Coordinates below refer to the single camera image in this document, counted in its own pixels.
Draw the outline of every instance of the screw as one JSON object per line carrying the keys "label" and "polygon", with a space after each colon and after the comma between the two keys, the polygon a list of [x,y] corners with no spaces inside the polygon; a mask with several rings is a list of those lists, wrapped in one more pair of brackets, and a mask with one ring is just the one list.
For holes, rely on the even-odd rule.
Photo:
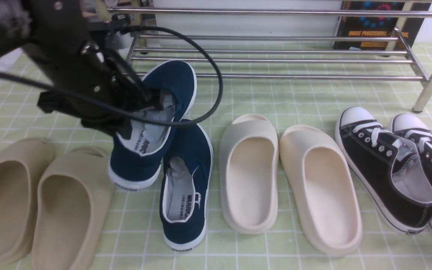
{"label": "screw", "polygon": [[54,3],[54,9],[55,10],[61,10],[63,8],[63,2],[61,2],[61,1],[56,1],[55,3]]}

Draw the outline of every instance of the slipper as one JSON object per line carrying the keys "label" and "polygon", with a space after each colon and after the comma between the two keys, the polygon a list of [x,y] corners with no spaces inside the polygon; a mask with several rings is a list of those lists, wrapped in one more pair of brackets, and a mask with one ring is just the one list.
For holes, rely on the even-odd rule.
{"label": "slipper", "polygon": [[271,228],[278,214],[278,135],[267,118],[245,114],[224,131],[219,148],[221,208],[242,234]]}
{"label": "slipper", "polygon": [[295,125],[281,136],[279,150],[307,239],[331,256],[354,251],[362,239],[361,215],[336,142],[317,128]]}
{"label": "slipper", "polygon": [[103,150],[79,147],[45,171],[37,189],[33,269],[89,268],[115,189],[106,164]]}
{"label": "slipper", "polygon": [[54,152],[43,138],[26,138],[0,152],[0,265],[31,250],[36,190]]}

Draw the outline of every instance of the black cable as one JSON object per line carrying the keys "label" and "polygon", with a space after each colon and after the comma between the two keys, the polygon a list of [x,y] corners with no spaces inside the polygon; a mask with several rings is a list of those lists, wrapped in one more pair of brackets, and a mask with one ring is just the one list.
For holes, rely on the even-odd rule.
{"label": "black cable", "polygon": [[139,26],[139,25],[138,26],[128,26],[126,29],[123,29],[121,31],[121,34],[130,33],[130,32],[140,32],[140,31],[161,31],[161,32],[166,32],[168,34],[176,36],[177,38],[180,38],[183,41],[186,41],[187,43],[191,44],[195,49],[197,49],[208,60],[208,62],[211,64],[211,66],[213,66],[214,71],[216,71],[218,84],[219,84],[219,89],[218,89],[216,101],[214,102],[213,107],[211,109],[209,109],[209,111],[207,113],[203,114],[199,118],[196,118],[192,121],[187,122],[187,124],[188,125],[195,125],[195,124],[202,122],[202,121],[206,120],[207,118],[209,118],[216,111],[216,109],[218,109],[219,103],[221,103],[221,99],[223,98],[223,88],[224,88],[223,87],[223,76],[221,75],[221,71],[219,70],[218,66],[214,62],[213,58],[211,58],[211,56],[209,56],[209,54],[203,48],[201,48],[196,42],[192,41],[192,39],[190,39],[189,37],[187,37],[187,36],[185,36],[179,32],[176,32],[176,31],[168,29],[168,28],[159,27],[159,26]]}
{"label": "black cable", "polygon": [[180,34],[176,31],[171,30],[171,29],[167,29],[167,28],[163,28],[163,27],[156,27],[156,26],[129,26],[129,27],[125,28],[124,30],[122,30],[122,33],[146,31],[146,30],[166,32],[166,33],[172,34],[178,38],[181,38],[184,41],[187,41],[187,43],[191,44],[200,53],[202,53],[202,55],[204,55],[204,57],[206,57],[206,59],[209,61],[209,63],[211,63],[211,66],[213,66],[214,70],[216,71],[217,77],[218,77],[219,90],[218,90],[218,96],[216,97],[216,101],[214,102],[214,105],[211,107],[211,109],[209,109],[209,111],[207,113],[205,113],[204,115],[202,115],[199,118],[196,118],[192,121],[185,121],[183,123],[155,121],[155,120],[149,120],[146,118],[141,118],[139,116],[132,115],[130,112],[127,112],[123,109],[119,109],[119,108],[116,108],[115,106],[111,106],[109,104],[106,104],[102,101],[99,101],[98,99],[91,99],[90,97],[86,97],[82,94],[78,94],[76,92],[67,91],[67,90],[62,89],[62,88],[54,87],[50,84],[43,84],[43,83],[37,82],[35,80],[17,77],[14,75],[3,73],[3,72],[0,72],[0,79],[16,82],[16,83],[20,83],[20,84],[26,84],[26,85],[31,86],[31,87],[37,87],[40,89],[44,89],[46,91],[51,91],[51,92],[55,92],[58,94],[62,94],[62,95],[65,95],[65,96],[73,98],[73,99],[79,99],[79,100],[86,102],[88,104],[98,106],[101,109],[105,109],[111,113],[120,114],[122,116],[125,116],[125,117],[131,119],[131,120],[139,121],[141,123],[149,123],[149,124],[153,124],[153,125],[162,125],[162,126],[176,126],[176,127],[181,128],[181,127],[185,127],[185,126],[196,125],[197,123],[200,123],[200,122],[206,120],[207,118],[209,118],[216,111],[216,109],[219,106],[219,103],[221,103],[221,99],[223,98],[223,77],[222,77],[221,71],[219,70],[216,63],[208,55],[208,53],[206,53],[204,51],[204,49],[201,48],[198,44],[196,44],[194,41],[192,41],[190,38],[184,36],[183,34]]}

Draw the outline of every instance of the white wall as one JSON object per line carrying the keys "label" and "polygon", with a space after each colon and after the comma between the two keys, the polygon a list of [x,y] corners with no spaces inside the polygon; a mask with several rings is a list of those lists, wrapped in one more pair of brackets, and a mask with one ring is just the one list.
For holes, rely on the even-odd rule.
{"label": "white wall", "polygon": [[[337,0],[154,0],[155,7],[252,8],[339,10]],[[333,16],[229,16],[229,15],[161,15],[159,26],[169,27],[186,35],[234,36],[332,36],[337,17]],[[419,42],[432,42],[432,19],[425,19]]]}

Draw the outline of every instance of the white rubber toe cap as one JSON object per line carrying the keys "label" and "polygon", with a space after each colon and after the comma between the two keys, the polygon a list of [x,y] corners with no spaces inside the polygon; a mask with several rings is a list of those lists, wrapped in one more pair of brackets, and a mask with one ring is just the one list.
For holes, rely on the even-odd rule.
{"label": "white rubber toe cap", "polygon": [[343,112],[343,115],[341,115],[340,126],[364,120],[375,120],[375,118],[367,110],[361,108],[360,106],[352,106],[347,108]]}
{"label": "white rubber toe cap", "polygon": [[417,116],[410,113],[401,113],[394,117],[392,121],[393,132],[405,129],[422,128],[429,130],[428,126],[421,121]]}

